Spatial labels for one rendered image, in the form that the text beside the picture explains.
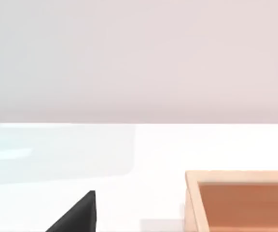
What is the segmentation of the shallow salmon-coloured box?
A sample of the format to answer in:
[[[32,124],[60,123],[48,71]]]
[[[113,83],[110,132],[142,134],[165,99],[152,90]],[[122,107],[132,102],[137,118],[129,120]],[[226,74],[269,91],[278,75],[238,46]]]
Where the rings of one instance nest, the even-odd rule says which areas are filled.
[[[186,171],[185,232],[278,232],[278,171]]]

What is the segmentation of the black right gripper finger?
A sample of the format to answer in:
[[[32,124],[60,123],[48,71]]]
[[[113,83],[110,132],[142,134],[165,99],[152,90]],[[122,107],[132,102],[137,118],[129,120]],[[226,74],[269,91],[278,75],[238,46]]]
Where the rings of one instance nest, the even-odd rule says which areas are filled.
[[[96,226],[96,192],[91,190],[45,232],[96,232]]]

